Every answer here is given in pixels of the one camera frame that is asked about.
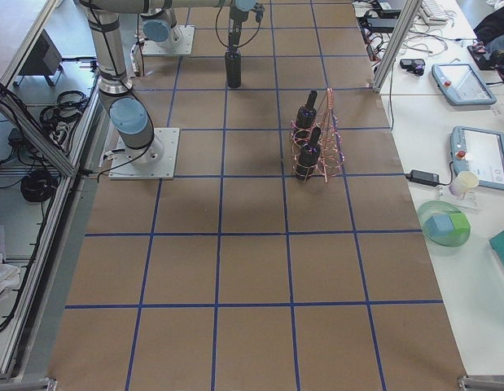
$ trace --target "paper cup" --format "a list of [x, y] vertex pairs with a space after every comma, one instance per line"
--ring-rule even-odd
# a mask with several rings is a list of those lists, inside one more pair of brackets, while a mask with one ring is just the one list
[[462, 171], [449, 185], [449, 190], [453, 196], [462, 197], [465, 193], [474, 189], [480, 184], [478, 176], [470, 171]]

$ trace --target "wire rack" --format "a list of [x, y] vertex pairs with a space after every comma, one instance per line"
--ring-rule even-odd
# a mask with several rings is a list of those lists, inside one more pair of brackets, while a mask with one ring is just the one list
[[[306, 173], [305, 181], [311, 176], [322, 175], [326, 183], [331, 177], [342, 173], [344, 165], [344, 154], [340, 150], [342, 139], [338, 131], [338, 119], [334, 114], [335, 94], [332, 88], [328, 88], [326, 96], [318, 106], [315, 122], [309, 129], [300, 129], [291, 121], [291, 159], [292, 172], [295, 173], [297, 167], [303, 168]], [[317, 164], [307, 167], [299, 164], [300, 149], [309, 141], [309, 137], [315, 127], [321, 129], [321, 136], [318, 140], [321, 152]]]

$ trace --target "white table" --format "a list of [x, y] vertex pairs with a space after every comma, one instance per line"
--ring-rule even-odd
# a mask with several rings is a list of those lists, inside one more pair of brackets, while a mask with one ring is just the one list
[[[388, 96], [383, 96], [388, 112]], [[504, 133], [504, 104], [474, 110], [450, 106], [441, 95], [392, 97], [393, 136], [403, 168], [434, 172], [449, 181], [449, 136], [456, 125]], [[435, 191], [410, 183], [416, 208]], [[470, 376], [504, 375], [504, 269], [489, 239], [504, 229], [504, 191], [479, 187], [479, 211], [464, 209], [470, 239], [459, 248], [427, 242], [463, 364]]]
[[[445, 38], [469, 38], [462, 41], [445, 41], [448, 49], [445, 50], [444, 43], [434, 37], [414, 38], [407, 42], [407, 46], [416, 46], [420, 50], [429, 50], [432, 54], [416, 51], [402, 47], [394, 65], [392, 73], [392, 94], [416, 94], [416, 95], [440, 95], [441, 91], [431, 76], [433, 64], [445, 64], [451, 62], [462, 62], [474, 64], [474, 60], [467, 49], [472, 44], [472, 39], [476, 38], [471, 26], [463, 16], [462, 10], [455, 0], [437, 0], [447, 11], [456, 13], [454, 23], [447, 25], [432, 26], [429, 29], [423, 26], [415, 26], [419, 31]], [[412, 73], [400, 68], [400, 59], [424, 59], [425, 73], [417, 77]], [[502, 79], [495, 71], [479, 71], [484, 81], [487, 83], [499, 82]], [[391, 84], [391, 74], [386, 78], [381, 94], [389, 93]], [[491, 91], [495, 95], [504, 95], [504, 85], [492, 86]]]

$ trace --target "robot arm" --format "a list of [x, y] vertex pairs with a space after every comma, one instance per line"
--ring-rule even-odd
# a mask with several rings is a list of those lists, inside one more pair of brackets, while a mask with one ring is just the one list
[[[234, 60], [229, 63], [226, 59], [226, 72], [229, 86], [239, 87], [240, 55], [237, 47], [240, 29], [249, 11], [257, 13], [254, 8], [256, 0], [80, 0], [80, 4], [86, 9], [98, 59], [100, 100], [125, 143], [127, 155], [138, 157], [134, 163], [145, 164], [159, 159], [163, 147], [154, 137], [154, 126], [147, 110], [131, 91], [118, 14], [140, 14], [145, 34], [159, 42], [169, 37], [180, 38], [174, 35], [177, 22], [173, 8], [230, 6], [233, 31], [229, 34], [229, 52], [233, 58], [239, 57], [239, 63]], [[230, 83], [230, 76], [235, 72], [239, 73], [239, 83], [234, 79]]]

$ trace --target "black bottle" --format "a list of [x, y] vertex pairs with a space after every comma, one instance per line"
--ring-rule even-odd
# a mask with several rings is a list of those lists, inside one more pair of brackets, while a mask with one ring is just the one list
[[303, 139], [308, 138], [309, 136], [309, 131], [301, 129], [311, 128], [311, 125], [315, 121], [315, 116], [317, 115], [317, 110], [315, 110], [315, 100], [317, 100], [317, 91], [312, 90], [309, 93], [306, 104], [300, 106], [299, 111], [297, 112], [297, 118], [295, 120], [296, 128], [293, 130], [293, 135], [295, 136], [294, 139], [296, 140], [296, 143], [299, 145], [302, 145], [305, 142]]
[[320, 138], [321, 130], [315, 126], [309, 136], [309, 141], [300, 148], [299, 159], [297, 159], [297, 166], [295, 168], [295, 178], [305, 181], [313, 173], [315, 165], [318, 163], [320, 156], [320, 145], [318, 139]]
[[225, 53], [226, 81], [230, 88], [241, 86], [241, 54], [239, 50], [227, 50]]

